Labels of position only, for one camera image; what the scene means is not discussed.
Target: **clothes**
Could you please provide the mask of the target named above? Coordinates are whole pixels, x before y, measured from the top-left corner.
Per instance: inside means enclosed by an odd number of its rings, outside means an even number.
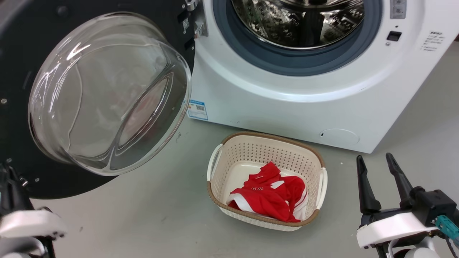
[[[280,170],[270,162],[258,174],[249,175],[242,188],[232,191],[227,204],[284,222],[300,222],[306,219],[308,198],[301,178],[281,177]]]

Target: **basket handle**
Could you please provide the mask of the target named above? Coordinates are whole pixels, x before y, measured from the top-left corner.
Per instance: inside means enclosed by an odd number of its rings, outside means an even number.
[[[316,201],[316,206],[318,210],[322,208],[322,204],[324,203],[325,193],[327,192],[327,185],[328,185],[327,170],[325,168],[322,168],[322,173],[320,174],[320,181],[319,181],[319,191],[317,192],[317,201]]]
[[[215,148],[215,150],[213,150],[212,155],[210,156],[209,165],[207,167],[207,181],[210,181],[213,177],[213,173],[215,173],[215,164],[217,164],[218,160],[220,159],[220,155],[222,154],[222,147],[223,144],[218,145]]]

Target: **washing machine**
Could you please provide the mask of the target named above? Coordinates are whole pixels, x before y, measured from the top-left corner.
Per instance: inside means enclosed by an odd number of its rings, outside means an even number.
[[[371,153],[459,32],[455,0],[204,0],[188,116]]]
[[[372,152],[457,35],[458,7],[0,0],[0,172],[31,197],[78,195],[145,164],[185,115]]]

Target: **gray floor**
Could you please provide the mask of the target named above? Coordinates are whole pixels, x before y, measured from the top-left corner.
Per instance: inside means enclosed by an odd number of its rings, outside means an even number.
[[[413,185],[442,189],[459,201],[459,43],[454,43],[373,154],[364,155],[383,208],[399,197],[384,154],[391,152]],[[361,250],[355,157],[311,144],[329,173],[319,217],[295,232],[277,232],[232,219],[212,203],[205,171],[212,150],[236,128],[186,119],[147,165],[80,196],[35,200],[67,221],[58,257],[377,257]],[[437,241],[441,257],[451,257]]]

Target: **laundry basket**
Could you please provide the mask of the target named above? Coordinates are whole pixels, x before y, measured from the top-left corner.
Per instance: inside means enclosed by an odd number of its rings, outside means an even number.
[[[248,175],[272,161],[282,175],[304,179],[309,194],[306,220],[283,222],[243,212],[226,205],[230,192],[243,186]],[[294,140],[254,132],[228,136],[215,148],[207,168],[207,191],[212,201],[235,219],[264,228],[294,231],[309,224],[319,214],[327,190],[327,171],[320,154]]]

